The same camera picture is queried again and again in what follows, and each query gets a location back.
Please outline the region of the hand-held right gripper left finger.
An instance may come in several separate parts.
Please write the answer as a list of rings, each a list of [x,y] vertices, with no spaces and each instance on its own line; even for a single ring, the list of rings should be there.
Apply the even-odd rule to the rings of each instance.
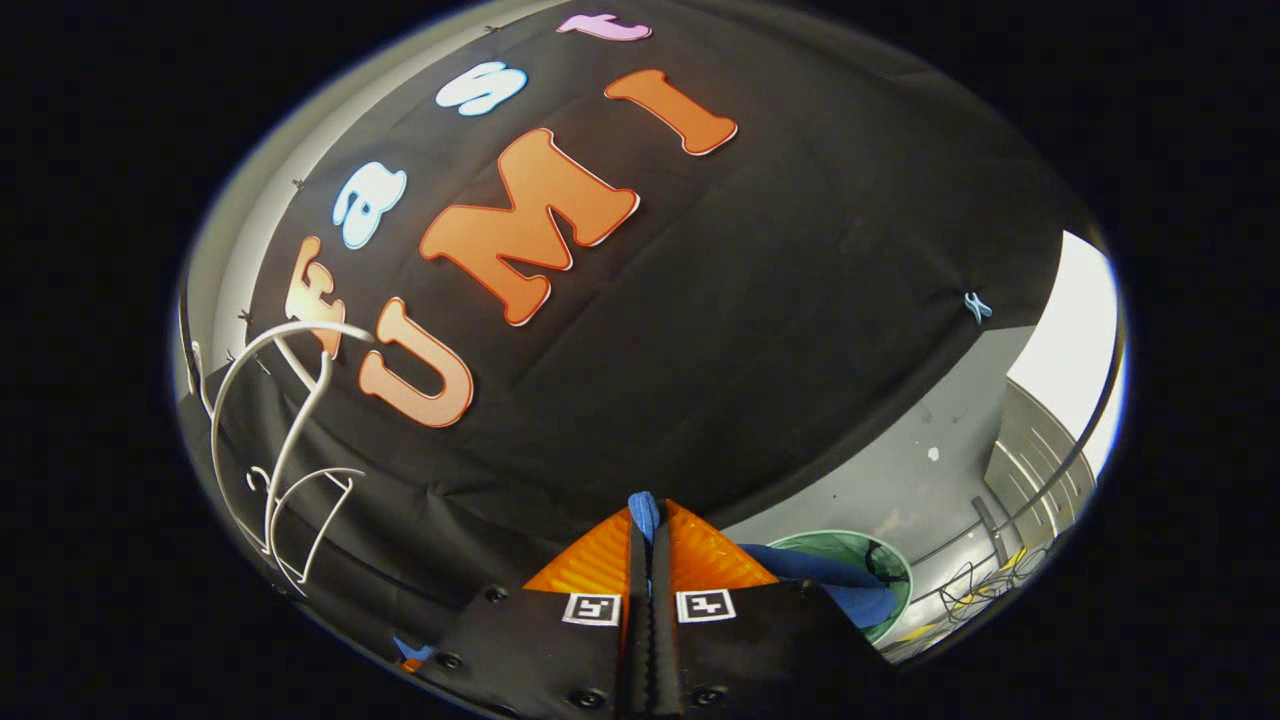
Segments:
[[[522,585],[489,585],[410,671],[508,719],[649,711],[649,511],[609,515]]]

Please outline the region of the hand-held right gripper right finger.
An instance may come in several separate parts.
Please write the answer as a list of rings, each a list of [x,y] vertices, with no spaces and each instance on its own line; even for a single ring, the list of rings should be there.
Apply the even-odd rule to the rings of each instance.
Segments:
[[[870,538],[817,532],[739,544],[650,503],[650,715],[859,719],[900,687],[874,647],[901,566]]]

